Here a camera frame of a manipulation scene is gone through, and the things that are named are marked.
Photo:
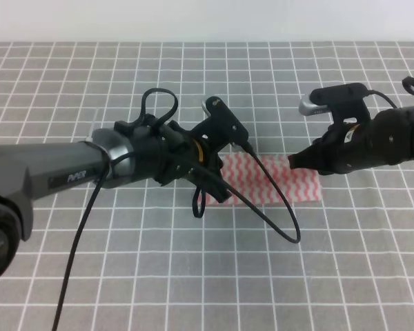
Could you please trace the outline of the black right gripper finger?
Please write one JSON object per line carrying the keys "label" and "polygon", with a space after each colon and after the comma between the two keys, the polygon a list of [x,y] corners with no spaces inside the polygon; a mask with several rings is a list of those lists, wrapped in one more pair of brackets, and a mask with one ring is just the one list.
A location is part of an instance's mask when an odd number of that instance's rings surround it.
{"label": "black right gripper finger", "polygon": [[301,152],[288,156],[291,169],[319,169],[319,145],[313,144]]}

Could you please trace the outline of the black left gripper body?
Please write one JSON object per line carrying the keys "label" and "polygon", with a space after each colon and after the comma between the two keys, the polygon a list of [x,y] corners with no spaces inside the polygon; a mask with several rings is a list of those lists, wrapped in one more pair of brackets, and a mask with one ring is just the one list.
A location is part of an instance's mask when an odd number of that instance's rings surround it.
{"label": "black left gripper body", "polygon": [[167,185],[186,179],[195,186],[215,186],[222,178],[218,152],[224,147],[224,133],[213,120],[204,120],[191,130],[176,121],[158,122],[158,134],[164,140],[162,171],[158,182]]}

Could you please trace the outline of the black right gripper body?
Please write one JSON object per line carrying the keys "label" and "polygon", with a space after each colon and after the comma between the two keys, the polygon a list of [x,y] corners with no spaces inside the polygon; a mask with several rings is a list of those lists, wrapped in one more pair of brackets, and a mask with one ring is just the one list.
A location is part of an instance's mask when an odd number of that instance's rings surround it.
{"label": "black right gripper body", "polygon": [[363,170],[373,165],[366,126],[362,124],[344,124],[340,127],[331,125],[327,132],[314,140],[312,146],[317,148],[316,170],[320,174],[348,174]]}

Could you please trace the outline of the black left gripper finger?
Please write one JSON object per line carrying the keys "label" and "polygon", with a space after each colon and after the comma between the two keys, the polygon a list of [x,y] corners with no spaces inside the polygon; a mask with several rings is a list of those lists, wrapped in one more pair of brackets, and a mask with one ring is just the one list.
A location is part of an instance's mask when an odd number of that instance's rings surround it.
{"label": "black left gripper finger", "polygon": [[199,195],[212,196],[218,203],[224,203],[231,197],[231,193],[223,183],[223,179],[216,174],[196,175],[196,199]]}

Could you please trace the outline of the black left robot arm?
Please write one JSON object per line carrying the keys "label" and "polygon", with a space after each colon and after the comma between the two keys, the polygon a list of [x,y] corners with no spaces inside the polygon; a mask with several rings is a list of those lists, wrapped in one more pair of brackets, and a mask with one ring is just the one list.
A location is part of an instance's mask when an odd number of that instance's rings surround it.
{"label": "black left robot arm", "polygon": [[176,154],[219,174],[218,152],[227,144],[207,119],[191,130],[175,121],[159,125],[152,115],[135,126],[124,121],[95,130],[89,141],[0,145],[0,276],[22,241],[30,238],[33,202],[91,181],[105,188],[153,179],[166,185],[185,178],[219,201],[228,193],[198,171],[165,158]]}

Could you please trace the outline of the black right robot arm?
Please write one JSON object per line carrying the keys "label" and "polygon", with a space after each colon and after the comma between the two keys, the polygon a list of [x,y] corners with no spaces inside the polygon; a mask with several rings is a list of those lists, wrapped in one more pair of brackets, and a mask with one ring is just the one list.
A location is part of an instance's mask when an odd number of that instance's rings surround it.
{"label": "black right robot arm", "polygon": [[414,106],[383,110],[363,123],[333,124],[288,160],[292,169],[311,169],[322,175],[414,161]]}

